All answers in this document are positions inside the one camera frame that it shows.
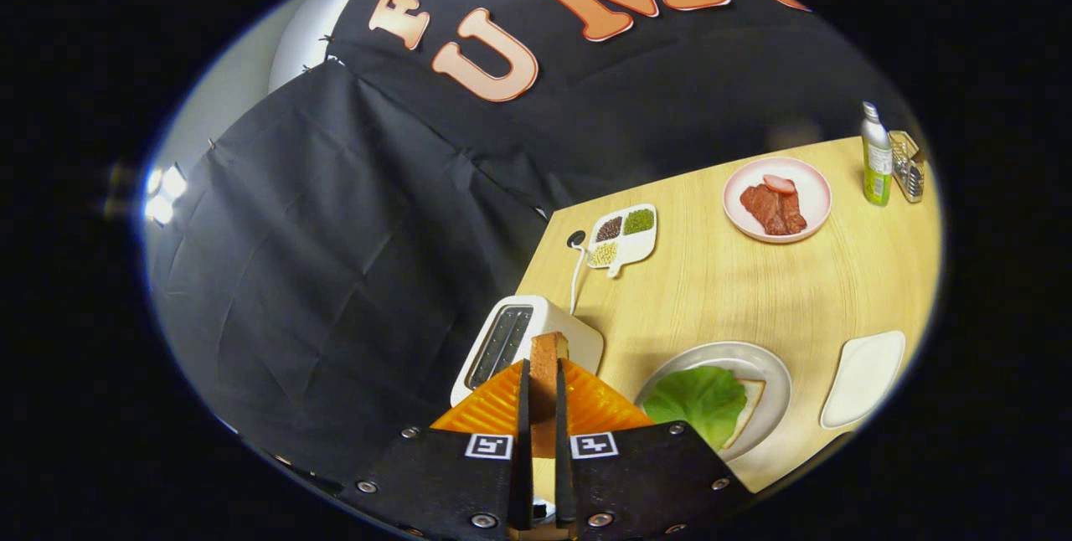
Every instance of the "white toaster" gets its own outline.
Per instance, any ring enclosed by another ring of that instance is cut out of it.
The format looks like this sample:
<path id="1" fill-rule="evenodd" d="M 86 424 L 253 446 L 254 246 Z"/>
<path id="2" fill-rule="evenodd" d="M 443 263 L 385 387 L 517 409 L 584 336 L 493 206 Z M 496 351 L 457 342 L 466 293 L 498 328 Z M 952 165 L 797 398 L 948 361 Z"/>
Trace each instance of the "white toaster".
<path id="1" fill-rule="evenodd" d="M 569 359 L 593 374 L 599 369 L 604 340 L 599 332 L 544 297 L 506 297 L 488 313 L 465 364 L 450 391 L 453 407 L 502 370 L 528 359 L 533 335 L 562 332 L 569 340 Z"/>

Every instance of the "green bottle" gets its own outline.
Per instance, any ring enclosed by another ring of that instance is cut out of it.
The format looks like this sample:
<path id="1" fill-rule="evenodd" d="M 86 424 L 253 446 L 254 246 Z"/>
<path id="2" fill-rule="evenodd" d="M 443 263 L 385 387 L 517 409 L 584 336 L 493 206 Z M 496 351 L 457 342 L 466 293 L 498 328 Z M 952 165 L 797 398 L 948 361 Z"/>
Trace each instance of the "green bottle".
<path id="1" fill-rule="evenodd" d="M 893 181 L 893 148 L 874 103 L 864 102 L 860 135 L 864 141 L 864 197 L 872 205 L 887 206 Z"/>

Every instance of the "toaster slot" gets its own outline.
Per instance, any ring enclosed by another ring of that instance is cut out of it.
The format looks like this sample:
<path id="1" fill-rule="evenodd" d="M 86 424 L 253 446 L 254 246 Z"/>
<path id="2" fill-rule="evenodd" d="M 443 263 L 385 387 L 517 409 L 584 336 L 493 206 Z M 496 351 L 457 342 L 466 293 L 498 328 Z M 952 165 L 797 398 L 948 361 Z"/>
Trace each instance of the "toaster slot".
<path id="1" fill-rule="evenodd" d="M 507 305 L 498 312 L 477 359 L 474 359 L 472 372 L 465 379 L 466 388 L 476 389 L 513 362 L 532 316 L 531 305 Z"/>

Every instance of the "lettuce leaf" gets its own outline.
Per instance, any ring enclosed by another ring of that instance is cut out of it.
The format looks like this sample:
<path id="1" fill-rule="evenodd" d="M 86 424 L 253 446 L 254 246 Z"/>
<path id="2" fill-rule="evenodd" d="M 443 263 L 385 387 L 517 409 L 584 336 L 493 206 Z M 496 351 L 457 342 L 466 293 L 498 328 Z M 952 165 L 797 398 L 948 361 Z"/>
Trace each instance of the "lettuce leaf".
<path id="1" fill-rule="evenodd" d="M 733 436 L 747 399 L 733 373 L 720 366 L 694 366 L 667 374 L 644 401 L 644 411 L 658 424 L 684 420 L 712 449 Z"/>

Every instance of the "table surface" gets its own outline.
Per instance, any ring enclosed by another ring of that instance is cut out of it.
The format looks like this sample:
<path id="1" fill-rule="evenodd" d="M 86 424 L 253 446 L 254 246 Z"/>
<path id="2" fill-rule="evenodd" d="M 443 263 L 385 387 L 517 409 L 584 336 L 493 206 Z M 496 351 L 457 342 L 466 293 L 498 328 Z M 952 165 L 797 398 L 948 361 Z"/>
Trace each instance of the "table surface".
<path id="1" fill-rule="evenodd" d="M 803 160 L 830 182 L 830 216 L 808 239 L 762 243 L 724 213 L 729 176 L 771 155 Z M 592 232 L 595 221 L 613 210 L 654 205 L 654 252 L 623 266 L 616 279 L 582 267 L 575 315 L 606 340 L 598 377 L 631 401 L 659 365 L 690 347 L 743 340 L 777 355 L 792 377 L 789 410 L 765 440 L 729 464 L 749 490 L 761 491 L 866 421 L 831 431 L 819 425 L 842 346 L 900 330 L 907 339 L 900 377 L 934 306 L 942 216 L 929 166 L 922 201 L 910 205 L 899 186 L 892 186 L 885 208 L 866 201 L 863 168 L 860 137 L 847 137 L 718 164 L 557 210 L 517 294 L 539 294 L 568 312 L 578 257 L 565 244 L 570 232 Z M 551 501 L 552 464 L 534 465 L 536 495 Z"/>

